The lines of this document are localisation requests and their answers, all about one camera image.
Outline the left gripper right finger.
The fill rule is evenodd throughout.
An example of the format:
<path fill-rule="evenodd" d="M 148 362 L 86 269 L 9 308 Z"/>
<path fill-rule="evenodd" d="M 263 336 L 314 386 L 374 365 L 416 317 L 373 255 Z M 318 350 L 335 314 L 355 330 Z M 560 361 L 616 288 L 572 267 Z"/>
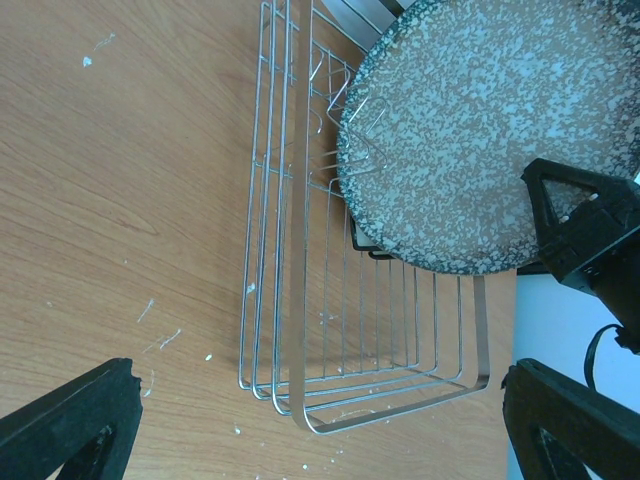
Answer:
<path fill-rule="evenodd" d="M 502 381 L 503 418 L 525 479 L 639 477 L 639 414 L 525 358 Z"/>

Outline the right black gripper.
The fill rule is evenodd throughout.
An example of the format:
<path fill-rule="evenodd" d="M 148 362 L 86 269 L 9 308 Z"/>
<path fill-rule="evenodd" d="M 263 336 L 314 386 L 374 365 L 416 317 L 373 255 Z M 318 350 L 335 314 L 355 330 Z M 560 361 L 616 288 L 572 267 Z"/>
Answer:
<path fill-rule="evenodd" d="M 639 185 L 537 158 L 524 170 L 538 257 L 562 285 L 598 298 L 618 344 L 639 353 Z"/>

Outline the grey speckled round plate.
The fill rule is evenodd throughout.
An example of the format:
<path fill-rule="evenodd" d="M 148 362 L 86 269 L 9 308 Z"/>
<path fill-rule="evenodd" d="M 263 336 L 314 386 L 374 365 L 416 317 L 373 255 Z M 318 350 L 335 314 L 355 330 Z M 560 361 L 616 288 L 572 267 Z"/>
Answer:
<path fill-rule="evenodd" d="M 537 253 L 535 159 L 639 170 L 635 1 L 418 1 L 347 91 L 338 176 L 356 225 L 430 271 L 485 275 Z"/>

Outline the chrome wire dish rack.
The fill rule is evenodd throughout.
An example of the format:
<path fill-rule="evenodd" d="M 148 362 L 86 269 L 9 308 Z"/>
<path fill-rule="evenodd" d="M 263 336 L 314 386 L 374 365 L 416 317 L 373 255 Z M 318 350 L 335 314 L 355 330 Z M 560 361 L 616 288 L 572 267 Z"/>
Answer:
<path fill-rule="evenodd" d="M 479 393 L 485 281 L 353 249 L 337 134 L 361 59 L 403 1 L 264 1 L 238 382 L 316 435 Z"/>

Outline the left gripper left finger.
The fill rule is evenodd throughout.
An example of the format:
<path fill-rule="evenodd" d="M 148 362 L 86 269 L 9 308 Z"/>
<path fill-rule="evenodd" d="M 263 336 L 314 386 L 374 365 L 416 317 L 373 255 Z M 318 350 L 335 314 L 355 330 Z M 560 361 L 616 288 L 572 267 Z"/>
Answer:
<path fill-rule="evenodd" d="M 1 419 L 3 479 L 121 479 L 143 413 L 130 358 L 113 358 Z"/>

